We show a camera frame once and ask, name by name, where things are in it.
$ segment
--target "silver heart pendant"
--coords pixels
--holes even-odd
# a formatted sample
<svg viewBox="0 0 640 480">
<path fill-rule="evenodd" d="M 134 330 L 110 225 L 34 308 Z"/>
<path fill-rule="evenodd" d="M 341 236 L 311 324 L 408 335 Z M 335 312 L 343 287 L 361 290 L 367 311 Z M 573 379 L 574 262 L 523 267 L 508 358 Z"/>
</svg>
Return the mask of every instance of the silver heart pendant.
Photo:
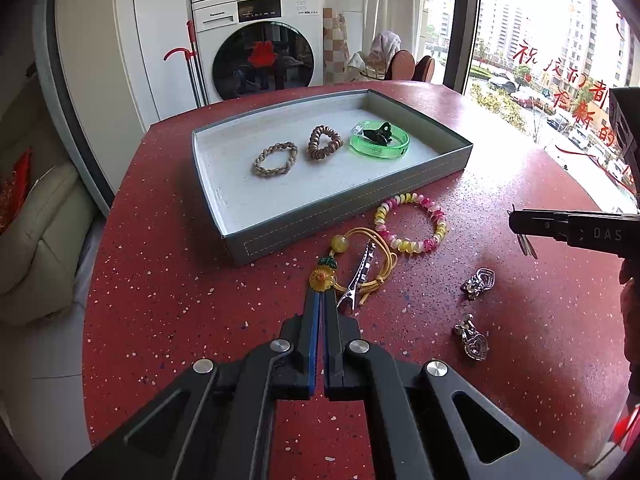
<svg viewBox="0 0 640 480">
<path fill-rule="evenodd" d="M 469 357 L 476 361 L 484 361 L 486 359 L 489 344 L 481 333 L 477 333 L 470 338 L 463 337 L 463 343 L 465 345 L 465 354 Z"/>
<path fill-rule="evenodd" d="M 475 361 L 484 361 L 489 352 L 489 343 L 486 338 L 476 330 L 472 323 L 473 314 L 467 314 L 464 321 L 461 321 L 455 327 L 453 332 L 462 337 L 462 344 L 465 348 L 465 354 Z"/>
</svg>

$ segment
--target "beaded bracelet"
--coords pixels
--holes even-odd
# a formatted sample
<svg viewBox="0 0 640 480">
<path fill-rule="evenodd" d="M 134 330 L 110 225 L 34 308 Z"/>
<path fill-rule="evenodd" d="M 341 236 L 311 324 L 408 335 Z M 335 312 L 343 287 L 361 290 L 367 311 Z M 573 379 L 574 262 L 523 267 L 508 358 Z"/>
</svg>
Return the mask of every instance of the beaded bracelet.
<svg viewBox="0 0 640 480">
<path fill-rule="evenodd" d="M 415 203 L 427 210 L 431 222 L 433 223 L 433 228 L 435 229 L 431 238 L 425 238 L 421 242 L 412 242 L 408 239 L 398 238 L 388 230 L 385 223 L 386 215 L 393 208 L 404 203 Z M 376 211 L 374 224 L 376 231 L 380 233 L 380 236 L 382 236 L 389 247 L 408 254 L 428 253 L 433 251 L 442 243 L 447 235 L 447 221 L 443 211 L 430 199 L 425 198 L 424 195 L 418 195 L 417 193 L 401 193 L 385 200 Z"/>
<path fill-rule="evenodd" d="M 331 139 L 328 145 L 326 145 L 322 150 L 319 148 L 320 145 L 320 137 L 326 135 Z M 339 150 L 344 141 L 340 137 L 340 135 L 335 131 L 329 128 L 328 126 L 316 126 L 314 130 L 311 132 L 311 137 L 309 137 L 309 146 L 307 147 L 307 151 L 309 152 L 309 156 L 313 160 L 321 160 L 326 156 L 331 155 L 333 152 Z"/>
<path fill-rule="evenodd" d="M 266 170 L 262 167 L 262 163 L 264 159 L 267 158 L 273 152 L 281 152 L 283 150 L 290 150 L 289 159 L 286 161 L 284 166 L 279 168 L 273 168 L 270 170 Z M 298 147 L 293 142 L 278 142 L 273 146 L 269 146 L 268 148 L 262 150 L 262 153 L 255 159 L 254 162 L 254 173 L 259 176 L 276 176 L 276 175 L 285 175 L 289 173 L 291 167 L 296 163 L 296 155 L 298 154 Z"/>
</svg>

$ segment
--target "parked car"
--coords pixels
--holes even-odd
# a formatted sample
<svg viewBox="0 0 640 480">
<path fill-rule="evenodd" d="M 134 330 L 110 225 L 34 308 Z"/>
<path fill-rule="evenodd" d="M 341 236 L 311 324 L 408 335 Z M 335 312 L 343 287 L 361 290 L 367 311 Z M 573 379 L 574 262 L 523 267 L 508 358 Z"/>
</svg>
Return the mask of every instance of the parked car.
<svg viewBox="0 0 640 480">
<path fill-rule="evenodd" d="M 539 108 L 540 110 L 542 110 L 547 115 L 553 115 L 556 113 L 556 110 L 554 109 L 554 102 L 551 99 L 547 99 L 544 96 L 536 97 L 533 100 L 533 105 L 536 108 Z"/>
<path fill-rule="evenodd" d="M 509 81 L 505 77 L 492 77 L 489 79 L 489 88 L 493 88 L 494 90 L 501 88 L 507 92 L 507 94 L 513 94 L 517 90 L 516 83 Z"/>
<path fill-rule="evenodd" d="M 533 108 L 534 97 L 531 90 L 520 89 L 511 94 L 511 100 L 517 102 L 523 108 Z"/>
<path fill-rule="evenodd" d="M 589 149 L 587 150 L 587 155 L 593 155 L 593 156 L 590 156 L 589 158 L 593 162 L 601 165 L 604 168 L 606 159 L 604 155 L 604 150 L 600 146 L 598 146 L 597 144 L 590 146 Z"/>
<path fill-rule="evenodd" d="M 546 124 L 559 132 L 565 130 L 573 122 L 575 119 L 572 115 L 561 108 L 558 108 L 554 115 L 546 119 Z"/>
<path fill-rule="evenodd" d="M 575 127 L 569 132 L 569 140 L 574 143 L 578 148 L 584 150 L 589 145 L 589 139 L 587 138 L 587 132 L 582 128 Z"/>
<path fill-rule="evenodd" d="M 607 171 L 620 181 L 622 181 L 622 174 L 625 170 L 626 164 L 620 160 L 610 160 L 607 164 Z"/>
</svg>

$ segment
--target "metal screw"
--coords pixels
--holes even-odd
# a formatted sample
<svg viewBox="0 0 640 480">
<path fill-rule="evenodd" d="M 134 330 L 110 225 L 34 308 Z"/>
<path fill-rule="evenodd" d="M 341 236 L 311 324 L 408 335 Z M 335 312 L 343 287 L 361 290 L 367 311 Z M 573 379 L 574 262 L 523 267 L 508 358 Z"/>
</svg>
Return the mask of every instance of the metal screw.
<svg viewBox="0 0 640 480">
<path fill-rule="evenodd" d="M 362 339 L 354 339 L 349 343 L 349 350 L 354 354 L 366 354 L 369 351 L 369 343 Z"/>
<path fill-rule="evenodd" d="M 208 374 L 213 370 L 213 361 L 211 359 L 198 359 L 193 364 L 193 371 L 197 374 Z"/>
<path fill-rule="evenodd" d="M 271 348 L 271 350 L 273 350 L 274 352 L 283 353 L 291 348 L 291 343 L 289 343 L 289 341 L 287 341 L 286 339 L 274 339 L 273 341 L 271 341 L 269 348 Z"/>
<path fill-rule="evenodd" d="M 427 363 L 427 372 L 434 377 L 442 377 L 449 371 L 447 365 L 442 361 L 431 361 Z"/>
</svg>

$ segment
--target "red chinese characters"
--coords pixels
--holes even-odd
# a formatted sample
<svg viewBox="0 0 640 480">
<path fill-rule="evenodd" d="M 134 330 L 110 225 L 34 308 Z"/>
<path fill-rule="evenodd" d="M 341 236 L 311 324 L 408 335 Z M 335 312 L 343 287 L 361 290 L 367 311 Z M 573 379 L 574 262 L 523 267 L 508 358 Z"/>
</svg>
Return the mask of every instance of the red chinese characters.
<svg viewBox="0 0 640 480">
<path fill-rule="evenodd" d="M 566 75 L 566 80 L 569 83 L 574 83 L 577 78 L 578 78 L 578 69 L 570 68 L 568 74 Z"/>
<path fill-rule="evenodd" d="M 598 81 L 595 86 L 589 88 L 589 92 L 593 93 L 593 101 L 595 103 L 600 103 L 600 109 L 602 109 L 604 103 L 606 102 L 607 95 L 609 94 L 607 85 L 605 85 L 602 81 Z"/>
<path fill-rule="evenodd" d="M 586 102 L 580 101 L 577 108 L 574 110 L 575 123 L 582 123 L 584 126 L 588 127 L 591 121 L 593 121 L 594 114 L 595 112 L 589 111 L 589 107 Z"/>
<path fill-rule="evenodd" d="M 556 98 L 556 100 L 554 101 L 554 108 L 559 106 L 561 107 L 563 110 L 568 110 L 569 108 L 569 94 L 567 92 L 558 92 L 557 94 L 554 94 L 554 97 Z"/>
<path fill-rule="evenodd" d="M 520 44 L 520 50 L 516 52 L 515 56 L 513 56 L 511 59 L 516 59 L 518 56 L 520 56 L 520 64 L 528 64 L 530 61 L 532 61 L 534 64 L 537 63 L 536 59 L 535 59 L 535 55 L 538 53 L 538 50 L 536 48 L 533 47 L 529 47 L 529 43 L 527 43 L 527 40 L 522 40 L 522 43 Z M 526 61 L 523 61 L 525 57 L 529 56 L 529 59 L 527 59 Z"/>
<path fill-rule="evenodd" d="M 609 147 L 611 147 L 616 140 L 616 136 L 613 134 L 613 131 L 609 130 L 606 126 L 603 126 L 600 129 L 598 138 L 602 140 Z"/>
<path fill-rule="evenodd" d="M 549 65 L 545 68 L 545 72 L 547 70 L 549 70 L 549 68 L 551 67 L 551 65 L 553 65 L 553 60 L 551 60 L 551 62 L 549 63 Z M 553 72 L 558 74 L 558 77 L 562 77 L 562 60 L 560 58 L 558 58 L 558 60 L 556 61 L 556 66 L 553 69 Z"/>
</svg>

